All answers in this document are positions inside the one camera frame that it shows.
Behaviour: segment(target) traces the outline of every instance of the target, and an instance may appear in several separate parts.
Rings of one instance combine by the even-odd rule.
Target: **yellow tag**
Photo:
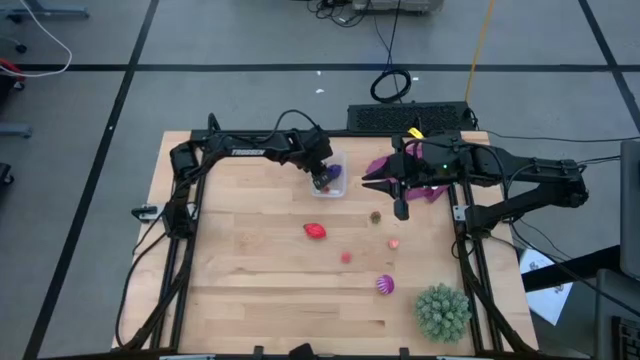
[[[416,139],[424,139],[424,135],[422,135],[420,130],[418,130],[416,128],[409,129],[409,134],[413,135],[413,137],[416,138]]]

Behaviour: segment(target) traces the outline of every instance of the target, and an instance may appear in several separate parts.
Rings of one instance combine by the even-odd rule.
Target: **green spiky ball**
[[[471,319],[469,298],[442,283],[430,286],[418,295],[414,315],[420,331],[429,340],[455,344],[464,336]]]

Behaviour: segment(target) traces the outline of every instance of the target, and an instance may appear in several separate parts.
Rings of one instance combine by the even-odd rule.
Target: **white cable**
[[[31,9],[24,2],[24,0],[20,0],[20,3],[22,4],[22,6],[25,7],[25,9],[27,9],[27,11],[29,12],[29,15],[31,15],[31,17],[33,18],[33,21],[35,21],[35,23],[40,27],[40,29],[42,29],[42,31],[44,31],[45,34],[49,35],[50,38],[52,38],[55,42],[57,42],[60,46],[62,46],[67,51],[67,53],[69,53],[69,60],[67,60],[67,64],[62,69],[57,70],[57,71],[48,72],[48,73],[42,73],[42,74],[22,74],[22,73],[17,73],[17,72],[13,72],[13,71],[5,68],[2,65],[0,65],[0,69],[2,71],[4,71],[4,72],[8,73],[8,74],[11,74],[11,75],[14,75],[14,76],[26,77],[26,78],[58,75],[58,74],[61,74],[61,73],[65,72],[67,70],[67,68],[69,67],[69,65],[71,65],[71,60],[73,59],[73,53],[60,40],[58,40],[55,36],[51,35],[51,33],[49,31],[47,31],[47,29],[45,29],[44,26],[42,26],[42,24],[40,24],[40,21],[38,21],[38,19],[36,19],[36,16],[33,14],[33,12],[31,12]]]

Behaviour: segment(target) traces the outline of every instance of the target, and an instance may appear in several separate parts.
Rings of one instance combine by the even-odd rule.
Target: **small pink ball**
[[[350,263],[352,258],[353,258],[353,255],[351,255],[351,253],[348,251],[343,252],[342,256],[340,256],[340,260],[342,261],[343,264]]]
[[[396,249],[396,248],[398,248],[398,245],[400,245],[400,241],[398,241],[396,239],[389,240],[389,248],[390,249]]]
[[[378,287],[378,291],[383,295],[389,295],[395,289],[395,284],[393,283],[393,278],[389,275],[382,275],[376,281],[376,286]]]

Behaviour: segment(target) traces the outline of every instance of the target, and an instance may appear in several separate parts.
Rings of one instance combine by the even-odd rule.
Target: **wooden tabletop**
[[[149,203],[169,198],[169,150],[189,136],[164,134]],[[484,132],[463,136],[488,143]],[[286,354],[305,342],[316,353],[342,355],[394,355],[400,347],[412,355],[474,353],[468,331],[457,345],[434,344],[412,317],[416,295],[428,286],[442,282],[462,289],[460,265],[450,253],[454,234],[446,193],[432,204],[412,200],[411,218],[399,221],[388,195],[360,185],[371,161],[392,152],[390,139],[332,138],[331,146],[347,155],[348,189],[340,199],[311,196],[309,175],[262,158],[227,158],[209,173],[181,353],[246,354],[262,345],[267,354]],[[498,187],[474,187],[474,198],[483,205],[502,199]],[[376,210],[382,220],[374,225],[369,215]],[[326,240],[305,236],[302,225],[310,222],[326,227]],[[145,243],[163,231],[156,226]],[[494,235],[511,241],[504,225]],[[396,250],[387,246],[392,238],[399,240]],[[125,341],[156,305],[168,242],[150,251],[131,279],[121,325]],[[497,306],[537,348],[513,249],[494,240],[485,240],[484,247]],[[343,251],[353,254],[350,264],[341,263]],[[391,295],[375,289],[382,274],[395,280]],[[478,309],[485,348],[491,348],[484,309]],[[165,329],[172,318],[173,308]],[[169,332],[164,331],[165,345]]]

